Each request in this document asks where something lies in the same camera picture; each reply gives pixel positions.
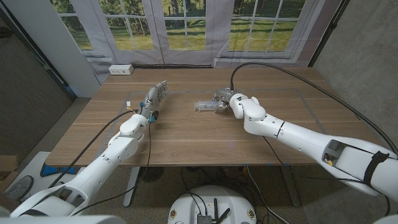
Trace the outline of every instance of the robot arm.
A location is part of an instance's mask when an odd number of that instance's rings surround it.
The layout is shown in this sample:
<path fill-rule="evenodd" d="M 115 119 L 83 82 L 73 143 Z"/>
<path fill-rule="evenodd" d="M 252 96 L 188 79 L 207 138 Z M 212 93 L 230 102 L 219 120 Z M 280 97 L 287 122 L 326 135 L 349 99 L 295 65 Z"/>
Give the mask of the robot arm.
<path fill-rule="evenodd" d="M 229 91 L 216 92 L 214 100 L 229 103 L 234 115 L 244 119 L 244 129 L 276 139 L 311 157 L 331 175 L 366 194 L 382 193 L 398 202 L 398 160 L 392 151 L 355 138 L 330 136 L 278 119 L 266 113 L 259 101 Z"/>
<path fill-rule="evenodd" d="M 47 215 L 70 216 L 95 201 L 98 191 L 113 170 L 137 151 L 143 131 L 153 122 L 156 109 L 166 95 L 167 81 L 152 87 L 145 97 L 141 114 L 134 114 L 120 126 L 120 131 L 109 141 L 108 148 L 76 177 L 59 186 L 42 190 L 28 198 L 11 217 Z M 78 215 L 88 213 L 86 209 Z"/>

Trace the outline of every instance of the lawn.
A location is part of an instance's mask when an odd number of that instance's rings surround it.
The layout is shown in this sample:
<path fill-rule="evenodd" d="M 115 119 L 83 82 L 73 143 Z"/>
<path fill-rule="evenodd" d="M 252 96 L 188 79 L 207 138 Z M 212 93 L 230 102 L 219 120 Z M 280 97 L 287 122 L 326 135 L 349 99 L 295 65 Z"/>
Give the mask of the lawn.
<path fill-rule="evenodd" d="M 273 25 L 274 21 L 254 21 L 248 51 L 264 52 L 266 50 Z M 284 51 L 295 25 L 296 22 L 278 22 L 269 43 L 268 51 Z M 232 20 L 228 50 L 246 50 L 250 26 L 251 21 L 249 20 Z"/>
<path fill-rule="evenodd" d="M 185 29 L 183 21 L 180 26 L 172 25 L 174 21 L 166 27 L 169 47 L 171 50 L 186 50 Z M 289 43 L 296 22 L 278 22 L 269 44 L 268 51 L 284 51 Z M 250 38 L 249 51 L 265 51 L 269 36 L 271 34 L 273 21 L 255 21 Z M 232 20 L 231 34 L 229 40 L 230 51 L 246 50 L 250 31 L 251 21 Z M 134 50 L 129 32 L 125 27 L 110 27 L 116 46 L 119 50 Z M 92 50 L 90 41 L 84 31 L 69 30 L 76 43 L 82 50 Z M 188 20 L 187 21 L 187 40 L 188 50 L 205 50 L 205 21 Z M 137 50 L 153 50 L 152 38 L 147 35 L 134 35 L 134 43 Z"/>

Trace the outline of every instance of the white power outlet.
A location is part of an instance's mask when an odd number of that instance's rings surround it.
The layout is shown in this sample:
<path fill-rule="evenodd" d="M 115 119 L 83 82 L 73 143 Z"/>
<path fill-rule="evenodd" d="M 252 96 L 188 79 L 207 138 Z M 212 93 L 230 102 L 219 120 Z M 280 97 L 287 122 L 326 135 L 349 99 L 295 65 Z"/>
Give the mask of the white power outlet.
<path fill-rule="evenodd" d="M 112 75 L 131 75 L 133 70 L 132 65 L 111 65 L 109 68 Z"/>

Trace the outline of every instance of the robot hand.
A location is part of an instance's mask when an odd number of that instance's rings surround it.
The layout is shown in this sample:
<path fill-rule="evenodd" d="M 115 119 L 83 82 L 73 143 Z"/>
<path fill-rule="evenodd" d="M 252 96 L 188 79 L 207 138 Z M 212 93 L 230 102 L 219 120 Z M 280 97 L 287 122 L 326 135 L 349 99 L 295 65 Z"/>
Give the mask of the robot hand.
<path fill-rule="evenodd" d="M 159 107 L 160 102 L 167 95 L 166 84 L 167 84 L 166 80 L 162 81 L 161 83 L 156 84 L 148 91 L 148 93 L 144 98 L 144 104 L 139 114 L 143 115 L 146 118 L 149 118 L 149 116 L 154 111 L 156 111 L 156 109 Z"/>

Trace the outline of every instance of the concrete wall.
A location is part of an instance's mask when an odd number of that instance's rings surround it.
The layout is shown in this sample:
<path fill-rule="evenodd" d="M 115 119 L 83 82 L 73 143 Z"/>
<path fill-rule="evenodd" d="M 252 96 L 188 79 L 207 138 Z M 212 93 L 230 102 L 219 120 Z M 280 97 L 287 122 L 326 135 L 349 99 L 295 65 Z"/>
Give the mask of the concrete wall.
<path fill-rule="evenodd" d="M 397 0 L 351 0 L 314 67 L 398 145 Z"/>

